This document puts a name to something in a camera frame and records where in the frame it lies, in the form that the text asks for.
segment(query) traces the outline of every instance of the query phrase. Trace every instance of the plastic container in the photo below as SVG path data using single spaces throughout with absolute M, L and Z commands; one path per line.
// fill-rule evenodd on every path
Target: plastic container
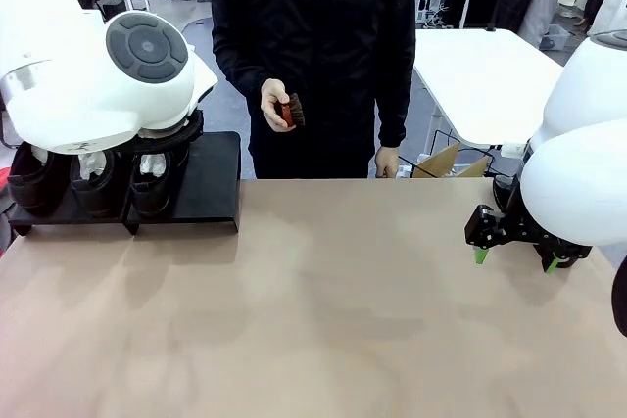
M 551 24 L 549 32 L 542 37 L 541 51 L 561 51 L 566 46 L 570 33 L 558 24 Z

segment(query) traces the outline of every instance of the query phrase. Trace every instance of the sleeve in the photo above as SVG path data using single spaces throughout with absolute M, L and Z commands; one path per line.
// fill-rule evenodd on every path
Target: sleeve
M 212 0 L 214 54 L 226 80 L 246 98 L 260 95 L 269 74 L 247 44 L 245 0 Z
M 390 0 L 384 16 L 375 91 L 381 119 L 379 141 L 383 147 L 399 147 L 405 139 L 415 59 L 415 0 Z

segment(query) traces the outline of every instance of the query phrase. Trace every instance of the person's left hand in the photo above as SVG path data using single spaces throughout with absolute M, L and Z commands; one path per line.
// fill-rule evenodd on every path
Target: person's left hand
M 381 147 L 374 158 L 377 178 L 396 178 L 399 172 L 399 148 Z

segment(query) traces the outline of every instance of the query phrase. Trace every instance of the black jacket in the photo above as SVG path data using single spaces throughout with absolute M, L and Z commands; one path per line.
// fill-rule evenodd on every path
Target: black jacket
M 251 115 L 251 152 L 273 135 L 260 110 L 268 78 L 298 93 L 307 142 L 366 158 L 405 138 L 415 49 L 414 0 L 213 0 L 214 52 Z

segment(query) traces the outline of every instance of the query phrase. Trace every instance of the white tissue paper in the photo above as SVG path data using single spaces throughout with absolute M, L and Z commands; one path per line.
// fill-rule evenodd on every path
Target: white tissue paper
M 41 166 L 45 165 L 48 162 L 48 151 L 40 149 L 36 146 L 30 146 L 30 151 L 33 156 L 41 162 Z
M 166 156 L 164 154 L 155 154 L 141 156 L 141 165 L 139 172 L 142 175 L 153 174 L 157 178 L 166 173 Z
M 88 180 L 92 173 L 95 173 L 96 176 L 102 175 L 107 166 L 107 158 L 104 152 L 80 154 L 78 161 L 80 162 L 80 177 L 83 180 Z

